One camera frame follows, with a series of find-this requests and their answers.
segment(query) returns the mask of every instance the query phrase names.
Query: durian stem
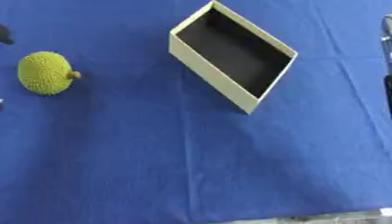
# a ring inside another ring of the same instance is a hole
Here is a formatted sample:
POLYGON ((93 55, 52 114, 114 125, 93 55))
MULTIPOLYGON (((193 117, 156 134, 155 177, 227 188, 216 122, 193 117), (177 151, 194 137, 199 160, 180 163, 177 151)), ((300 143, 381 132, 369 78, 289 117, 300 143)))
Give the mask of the durian stem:
POLYGON ((68 79, 73 79, 73 78, 80 78, 81 77, 81 73, 80 72, 76 72, 76 71, 72 71, 68 74, 68 79))

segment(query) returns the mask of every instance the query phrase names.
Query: open box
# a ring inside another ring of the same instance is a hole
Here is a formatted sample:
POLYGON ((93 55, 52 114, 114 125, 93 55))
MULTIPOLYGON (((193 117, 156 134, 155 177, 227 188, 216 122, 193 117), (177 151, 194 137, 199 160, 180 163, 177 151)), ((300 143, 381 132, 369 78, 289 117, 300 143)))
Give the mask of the open box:
POLYGON ((170 53, 248 114, 298 56, 216 1, 171 30, 170 53))

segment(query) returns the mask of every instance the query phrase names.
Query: blue fabric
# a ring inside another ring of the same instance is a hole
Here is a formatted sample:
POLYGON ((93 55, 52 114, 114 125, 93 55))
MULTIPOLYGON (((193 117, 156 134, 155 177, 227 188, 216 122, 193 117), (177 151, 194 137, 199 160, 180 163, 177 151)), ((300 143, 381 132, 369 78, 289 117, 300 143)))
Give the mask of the blue fabric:
POLYGON ((0 223, 200 223, 392 206, 390 0, 227 0, 300 57, 253 115, 168 53, 205 0, 2 0, 0 223), (19 85, 26 54, 83 79, 19 85))

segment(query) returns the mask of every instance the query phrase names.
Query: box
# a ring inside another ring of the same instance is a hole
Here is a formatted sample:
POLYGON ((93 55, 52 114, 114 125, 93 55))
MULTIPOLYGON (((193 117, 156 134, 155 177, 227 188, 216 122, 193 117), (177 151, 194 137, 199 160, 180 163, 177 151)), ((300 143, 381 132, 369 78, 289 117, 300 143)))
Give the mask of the box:
POLYGON ((298 56, 216 1, 171 30, 170 53, 248 114, 298 56))

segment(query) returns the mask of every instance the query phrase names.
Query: green spiky fruit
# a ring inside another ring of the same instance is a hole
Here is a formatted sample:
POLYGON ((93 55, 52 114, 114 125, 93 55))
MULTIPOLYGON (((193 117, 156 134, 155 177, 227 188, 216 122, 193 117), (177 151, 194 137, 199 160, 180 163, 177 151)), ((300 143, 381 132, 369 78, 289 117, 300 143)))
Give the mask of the green spiky fruit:
POLYGON ((19 61, 17 77, 22 85, 40 95, 56 95, 66 90, 81 74, 55 52, 34 52, 19 61))

